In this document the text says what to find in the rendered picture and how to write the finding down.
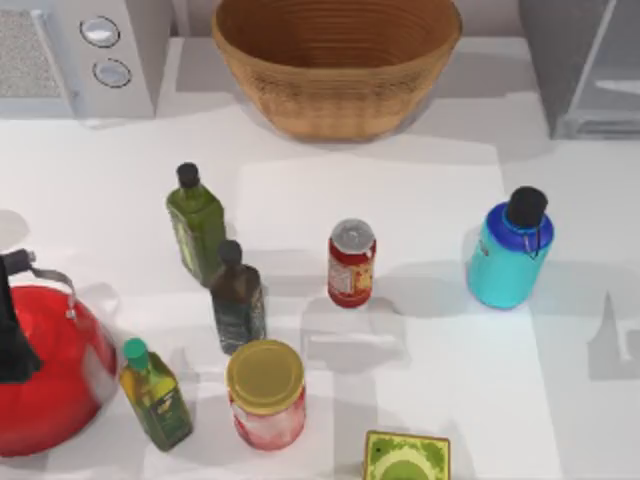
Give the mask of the red and white can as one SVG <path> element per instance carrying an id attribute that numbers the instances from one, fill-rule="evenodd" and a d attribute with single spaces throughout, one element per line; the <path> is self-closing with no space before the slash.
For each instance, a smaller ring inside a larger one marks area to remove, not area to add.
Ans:
<path id="1" fill-rule="evenodd" d="M 358 308 L 371 297 L 377 241 L 364 220 L 347 218 L 332 230 L 328 240 L 327 290 L 342 308 Z"/>

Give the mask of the dark olive bottle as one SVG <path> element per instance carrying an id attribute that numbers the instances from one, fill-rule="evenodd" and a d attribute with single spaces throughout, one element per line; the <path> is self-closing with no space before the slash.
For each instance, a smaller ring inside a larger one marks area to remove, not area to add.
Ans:
<path id="1" fill-rule="evenodd" d="M 220 347 L 226 355 L 267 337 L 266 312 L 259 271 L 243 262 L 236 240 L 218 247 L 221 268 L 211 284 L 214 319 Z"/>

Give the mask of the green bottle with black cap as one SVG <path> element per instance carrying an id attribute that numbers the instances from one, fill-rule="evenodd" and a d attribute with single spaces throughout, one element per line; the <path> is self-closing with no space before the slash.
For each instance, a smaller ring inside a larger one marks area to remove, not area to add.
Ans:
<path id="1" fill-rule="evenodd" d="M 166 198 L 166 208 L 187 271 L 209 288 L 221 261 L 219 244 L 226 239 L 225 212 L 221 201 L 201 182 L 195 163 L 176 169 L 178 187 Z"/>

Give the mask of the woven brown basket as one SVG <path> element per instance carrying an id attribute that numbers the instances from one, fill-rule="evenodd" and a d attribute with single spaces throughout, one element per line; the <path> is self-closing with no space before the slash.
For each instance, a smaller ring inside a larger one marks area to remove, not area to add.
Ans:
<path id="1" fill-rule="evenodd" d="M 221 0 L 212 18 L 246 97 L 277 130 L 309 141 L 395 130 L 461 33 L 453 0 Z"/>

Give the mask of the red jar with gold lid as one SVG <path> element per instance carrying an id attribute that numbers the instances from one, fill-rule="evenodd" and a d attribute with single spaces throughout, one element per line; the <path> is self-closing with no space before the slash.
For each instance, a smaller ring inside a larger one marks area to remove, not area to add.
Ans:
<path id="1" fill-rule="evenodd" d="M 306 422 L 306 384 L 299 354 L 272 339 L 254 340 L 232 354 L 225 374 L 234 426 L 252 448 L 281 450 Z"/>

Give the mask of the blue bottle with black cap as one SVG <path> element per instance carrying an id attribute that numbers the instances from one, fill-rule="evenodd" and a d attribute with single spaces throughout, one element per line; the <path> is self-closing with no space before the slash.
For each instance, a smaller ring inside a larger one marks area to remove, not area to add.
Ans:
<path id="1" fill-rule="evenodd" d="M 534 289 L 554 240 L 547 196 L 521 186 L 487 213 L 467 268 L 467 285 L 482 304 L 508 310 Z"/>

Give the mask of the yellow-green bottle with green cap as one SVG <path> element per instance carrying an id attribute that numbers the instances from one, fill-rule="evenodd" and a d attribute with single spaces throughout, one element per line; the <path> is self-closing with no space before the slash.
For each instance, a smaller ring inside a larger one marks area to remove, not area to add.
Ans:
<path id="1" fill-rule="evenodd" d="M 168 452 L 193 432 L 193 422 L 179 383 L 159 355 L 139 337 L 123 346 L 120 385 L 152 443 Z"/>

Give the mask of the green square coaster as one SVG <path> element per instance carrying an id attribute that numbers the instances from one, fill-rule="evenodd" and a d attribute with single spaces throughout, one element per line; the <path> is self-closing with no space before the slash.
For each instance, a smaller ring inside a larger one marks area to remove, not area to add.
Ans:
<path id="1" fill-rule="evenodd" d="M 451 480 L 450 440 L 369 430 L 362 480 Z"/>

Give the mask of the pale microwave oven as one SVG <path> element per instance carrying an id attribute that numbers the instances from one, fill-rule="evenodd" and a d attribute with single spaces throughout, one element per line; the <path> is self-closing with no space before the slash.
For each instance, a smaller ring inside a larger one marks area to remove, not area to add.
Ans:
<path id="1" fill-rule="evenodd" d="M 120 29 L 112 48 L 80 34 L 97 16 Z M 0 0 L 0 119 L 154 117 L 172 23 L 171 0 Z M 126 87 L 94 79 L 93 64 L 108 58 L 131 70 Z"/>

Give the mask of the round microwave knob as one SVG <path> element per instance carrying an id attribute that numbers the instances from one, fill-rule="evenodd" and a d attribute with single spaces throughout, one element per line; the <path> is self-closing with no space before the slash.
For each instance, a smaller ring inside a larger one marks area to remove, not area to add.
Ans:
<path id="1" fill-rule="evenodd" d="M 129 67 L 120 60 L 112 58 L 95 62 L 92 73 L 98 83 L 111 89 L 124 88 L 132 80 Z"/>
<path id="2" fill-rule="evenodd" d="M 79 31 L 82 38 L 96 48 L 112 48 L 121 36 L 118 25 L 104 16 L 82 20 Z"/>

